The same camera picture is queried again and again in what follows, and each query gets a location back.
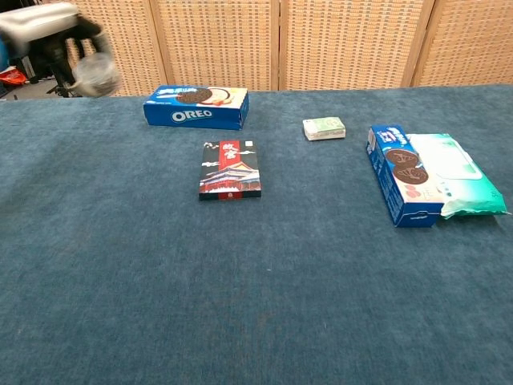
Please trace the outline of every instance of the snack box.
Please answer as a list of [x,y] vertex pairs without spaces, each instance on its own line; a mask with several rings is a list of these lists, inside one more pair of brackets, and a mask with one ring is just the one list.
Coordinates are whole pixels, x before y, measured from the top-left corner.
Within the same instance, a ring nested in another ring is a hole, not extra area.
[[367,154],[394,225],[431,227],[440,218],[443,195],[421,165],[401,126],[372,126]]
[[443,193],[442,217],[508,214],[503,195],[449,134],[412,134],[408,139]]
[[143,109],[150,125],[241,130],[249,110],[248,89],[160,86]]
[[303,120],[303,128],[308,140],[345,138],[345,126],[335,116]]
[[203,145],[200,200],[261,196],[257,147],[252,140],[224,140]]

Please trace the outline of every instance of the blue oreo box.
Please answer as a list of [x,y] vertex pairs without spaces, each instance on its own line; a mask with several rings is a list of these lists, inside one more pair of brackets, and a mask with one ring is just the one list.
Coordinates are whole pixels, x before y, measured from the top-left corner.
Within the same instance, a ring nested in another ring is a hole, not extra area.
[[248,89],[160,86],[143,108],[153,126],[241,130],[249,110]]
[[440,218],[443,195],[402,127],[372,126],[366,149],[394,225],[431,227]]

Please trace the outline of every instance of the room divider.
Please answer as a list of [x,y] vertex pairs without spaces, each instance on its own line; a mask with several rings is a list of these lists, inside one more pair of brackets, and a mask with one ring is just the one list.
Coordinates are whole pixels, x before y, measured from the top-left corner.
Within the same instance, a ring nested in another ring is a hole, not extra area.
[[511,0],[71,2],[110,36],[117,95],[513,83]]

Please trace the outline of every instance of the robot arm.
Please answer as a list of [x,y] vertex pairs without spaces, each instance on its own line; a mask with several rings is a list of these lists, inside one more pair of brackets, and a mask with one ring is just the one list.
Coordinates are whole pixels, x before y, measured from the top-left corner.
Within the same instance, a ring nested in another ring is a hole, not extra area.
[[68,39],[75,42],[81,59],[86,56],[83,48],[85,40],[91,40],[97,53],[111,57],[111,48],[102,28],[81,16],[78,8],[70,3],[29,6],[2,13],[0,71],[8,66],[9,59],[30,54],[49,66],[68,91],[94,97],[112,93],[118,85],[117,72],[116,76],[106,76],[105,79],[110,81],[102,81],[101,84],[94,84],[90,79],[75,78],[68,60]]

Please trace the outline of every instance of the blurry object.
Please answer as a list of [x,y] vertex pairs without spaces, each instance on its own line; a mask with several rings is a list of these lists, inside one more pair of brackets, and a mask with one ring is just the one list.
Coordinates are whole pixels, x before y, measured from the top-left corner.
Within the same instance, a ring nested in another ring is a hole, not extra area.
[[13,68],[0,74],[0,81],[4,84],[21,86],[26,82],[26,76],[18,69]]
[[[168,84],[149,0],[71,0],[81,14],[102,25],[112,46],[112,56],[121,75],[115,95],[149,96],[160,84]],[[79,62],[78,50],[69,42],[70,63]],[[85,45],[86,54],[94,52]]]
[[81,91],[87,95],[110,95],[119,88],[119,72],[111,56],[104,53],[82,58],[73,75],[76,82],[81,84]]
[[24,6],[35,6],[37,0],[1,0],[0,1],[0,13],[7,12],[9,10],[17,10]]
[[[84,18],[73,4],[60,2],[29,6],[0,14],[0,56],[5,56],[5,52],[8,59],[32,55],[34,62],[49,67],[55,74],[58,84],[55,92],[58,95],[99,97],[110,94],[112,83],[106,85],[105,79],[102,84],[98,83],[98,70],[95,71],[95,79],[91,81],[86,76],[93,74],[93,71],[84,69],[81,70],[80,81],[75,79],[68,58],[68,39],[75,44],[80,59],[86,56],[84,43],[91,43],[95,52],[111,55],[111,48],[102,27]],[[108,71],[109,78],[113,76],[111,67],[112,65],[104,68]]]

